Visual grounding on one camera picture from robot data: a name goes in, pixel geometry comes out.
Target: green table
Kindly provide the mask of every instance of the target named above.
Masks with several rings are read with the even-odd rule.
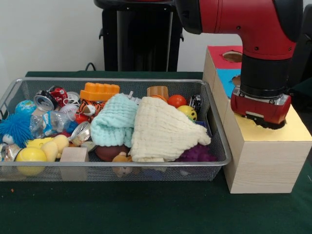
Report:
[[[201,73],[28,73],[48,77],[201,78]],[[291,194],[231,195],[213,182],[3,182],[0,233],[311,234],[312,168]]]

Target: cable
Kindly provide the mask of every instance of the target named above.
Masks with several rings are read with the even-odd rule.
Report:
[[[89,67],[90,66],[92,66],[92,68],[93,68],[93,71],[96,71],[97,69],[96,69],[96,67],[94,66],[94,64],[93,63],[88,63],[88,65],[86,66],[86,69],[84,69],[85,71],[88,71],[88,69],[89,69]]]

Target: white wall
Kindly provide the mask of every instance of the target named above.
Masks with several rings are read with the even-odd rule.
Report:
[[[77,71],[88,62],[102,70],[101,27],[92,0],[0,0],[0,96],[27,71]],[[202,71],[208,44],[241,43],[235,35],[183,34],[179,71]]]

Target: yellow green ball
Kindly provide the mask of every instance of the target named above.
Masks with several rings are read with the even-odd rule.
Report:
[[[191,106],[180,106],[180,107],[178,107],[178,110],[183,112],[192,121],[197,120],[197,113],[193,107],[191,107]]]

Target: yellow panel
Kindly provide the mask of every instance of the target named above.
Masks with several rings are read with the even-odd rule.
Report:
[[[311,134],[293,106],[286,116],[286,125],[277,130],[263,128],[237,114],[235,117],[245,141],[312,141]]]

